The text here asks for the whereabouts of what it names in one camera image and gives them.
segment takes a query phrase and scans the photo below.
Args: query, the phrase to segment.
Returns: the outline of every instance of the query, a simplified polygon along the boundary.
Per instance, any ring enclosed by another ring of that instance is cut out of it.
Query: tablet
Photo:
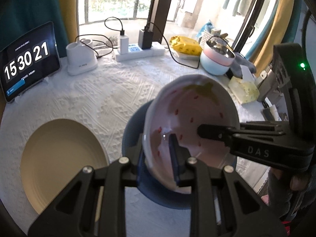
[[[0,82],[7,102],[60,68],[52,22],[21,36],[0,52]]]

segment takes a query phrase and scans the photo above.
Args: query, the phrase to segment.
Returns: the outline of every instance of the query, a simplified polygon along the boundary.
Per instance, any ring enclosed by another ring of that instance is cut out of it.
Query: yellow plate
[[[86,165],[108,165],[94,134],[69,119],[56,119],[39,127],[26,143],[21,179],[26,196],[37,213],[56,197]]]

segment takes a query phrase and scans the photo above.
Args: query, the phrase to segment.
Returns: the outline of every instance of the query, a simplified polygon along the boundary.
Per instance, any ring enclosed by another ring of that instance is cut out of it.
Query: dark blue bowl
[[[137,144],[139,135],[143,133],[146,112],[151,102],[152,101],[141,106],[127,123],[122,140],[123,155],[126,154],[127,148]],[[150,174],[144,162],[140,168],[140,179],[138,189],[153,202],[171,209],[184,210],[190,208],[191,195],[167,189]]]

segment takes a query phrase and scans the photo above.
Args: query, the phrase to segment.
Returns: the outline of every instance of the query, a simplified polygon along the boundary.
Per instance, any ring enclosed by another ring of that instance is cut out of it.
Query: white tablecloth
[[[17,225],[26,233],[37,213],[22,187],[20,161],[25,144],[42,124],[60,118],[76,120],[101,141],[110,161],[121,155],[125,125],[133,113],[159,90],[184,74],[207,74],[175,63],[169,56],[117,63],[112,57],[99,60],[99,67],[69,76],[67,60],[62,69],[7,104],[0,127],[0,199]],[[228,79],[219,77],[227,85]],[[239,105],[241,122],[264,120],[262,105]],[[237,171],[254,187],[267,167],[238,159]],[[188,236],[190,211],[164,208],[136,188],[126,189],[126,224],[130,236]]]

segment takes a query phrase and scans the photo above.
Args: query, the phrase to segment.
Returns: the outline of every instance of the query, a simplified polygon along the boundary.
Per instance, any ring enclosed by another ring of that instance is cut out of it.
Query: silver bolt
[[[129,158],[128,157],[120,157],[118,161],[121,164],[126,164],[129,162]]]
[[[188,158],[188,163],[191,164],[191,165],[194,165],[197,163],[197,159],[195,157],[190,157]]]
[[[85,166],[82,169],[82,172],[86,173],[86,174],[90,174],[92,172],[93,168],[91,166]]]
[[[226,165],[226,166],[224,167],[224,171],[225,171],[226,173],[232,173],[232,172],[234,172],[234,168],[233,168],[232,166],[230,166],[230,165]]]

